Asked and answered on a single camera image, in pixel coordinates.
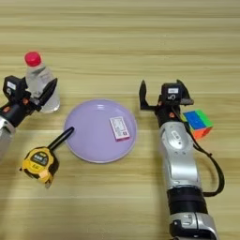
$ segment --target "bottle cap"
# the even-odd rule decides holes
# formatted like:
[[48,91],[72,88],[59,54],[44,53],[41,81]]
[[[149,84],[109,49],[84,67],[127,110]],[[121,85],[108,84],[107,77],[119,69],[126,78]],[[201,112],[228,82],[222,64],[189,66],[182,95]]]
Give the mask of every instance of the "bottle cap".
[[41,57],[38,52],[28,52],[24,58],[29,67],[36,67],[41,63]]

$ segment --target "plate rim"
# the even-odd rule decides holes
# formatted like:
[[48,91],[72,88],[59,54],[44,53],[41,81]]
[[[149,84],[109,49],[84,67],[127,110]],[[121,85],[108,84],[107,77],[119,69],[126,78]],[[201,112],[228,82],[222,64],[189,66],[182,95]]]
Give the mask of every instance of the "plate rim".
[[85,158],[85,157],[82,157],[82,156],[76,154],[76,153],[73,151],[73,149],[71,148],[71,146],[69,145],[68,140],[66,140],[66,145],[67,145],[67,147],[70,149],[70,152],[71,152],[71,153],[73,153],[76,157],[78,157],[78,158],[80,158],[80,159],[82,159],[82,160],[84,160],[84,161],[87,161],[88,163],[108,164],[108,163],[117,161],[117,160],[119,160],[119,159],[122,159],[122,158],[125,157],[127,154],[129,154],[129,153],[132,151],[132,149],[133,149],[133,147],[134,147],[134,145],[135,145],[135,143],[136,143],[136,141],[137,141],[137,137],[138,137],[138,125],[137,125],[137,121],[136,121],[136,118],[135,118],[134,114],[133,114],[129,109],[127,109],[126,107],[124,107],[123,105],[121,105],[120,103],[118,103],[117,101],[114,101],[114,100],[111,100],[111,99],[95,98],[95,99],[91,99],[91,100],[86,100],[86,101],[80,103],[79,105],[77,105],[76,107],[74,107],[74,108],[69,112],[69,114],[67,115],[67,118],[66,118],[66,120],[65,120],[64,129],[66,129],[66,123],[67,123],[68,117],[70,116],[70,114],[71,114],[73,111],[75,111],[77,108],[81,107],[81,106],[82,106],[83,104],[85,104],[85,103],[89,103],[89,102],[91,102],[91,101],[98,101],[98,100],[104,100],[104,101],[109,101],[109,102],[111,102],[111,103],[114,103],[114,104],[120,106],[121,108],[124,108],[124,109],[129,113],[129,115],[131,116],[131,118],[132,118],[132,120],[133,120],[133,123],[134,123],[134,127],[135,127],[135,132],[136,132],[136,134],[135,134],[135,136],[134,136],[134,139],[133,139],[132,144],[131,144],[131,146],[129,147],[129,149],[126,151],[125,154],[121,155],[121,157],[117,157],[117,158],[114,158],[114,159],[108,160],[108,161],[94,161],[94,160],[90,160],[90,159],[87,159],[87,158]]

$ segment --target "table surface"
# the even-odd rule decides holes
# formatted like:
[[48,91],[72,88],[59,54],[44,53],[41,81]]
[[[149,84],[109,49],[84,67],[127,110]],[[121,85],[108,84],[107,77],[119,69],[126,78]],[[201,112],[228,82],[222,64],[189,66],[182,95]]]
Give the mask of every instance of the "table surface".
[[[140,112],[145,79],[151,103],[163,83],[181,79],[214,123],[201,144],[226,176],[207,199],[220,239],[240,236],[240,1],[1,0],[0,77],[23,76],[23,56],[42,53],[59,78],[61,108],[20,125],[0,168],[0,239],[166,240],[168,206],[158,154],[158,123]],[[68,113],[92,98],[135,114],[138,140],[107,165],[74,157],[63,145],[50,189],[19,172],[32,148],[61,133]],[[5,97],[1,94],[1,104]],[[208,159],[195,154],[205,190],[217,187]]]

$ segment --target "rubik's cube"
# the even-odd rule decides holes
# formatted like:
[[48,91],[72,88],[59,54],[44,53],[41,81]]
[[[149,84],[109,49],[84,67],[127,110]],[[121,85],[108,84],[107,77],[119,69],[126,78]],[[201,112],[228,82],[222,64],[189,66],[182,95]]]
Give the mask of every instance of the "rubik's cube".
[[181,116],[183,121],[189,123],[195,139],[204,137],[213,128],[212,122],[201,110],[184,112]]

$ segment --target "tape measure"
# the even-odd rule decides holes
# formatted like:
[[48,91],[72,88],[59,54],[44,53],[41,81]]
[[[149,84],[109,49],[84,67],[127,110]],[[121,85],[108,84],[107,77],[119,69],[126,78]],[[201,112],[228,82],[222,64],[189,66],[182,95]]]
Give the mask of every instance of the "tape measure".
[[49,144],[49,146],[41,146],[31,150],[23,160],[20,171],[25,172],[31,178],[36,178],[48,188],[52,184],[53,177],[59,167],[59,161],[53,151],[65,141],[73,131],[74,127],[70,127]]

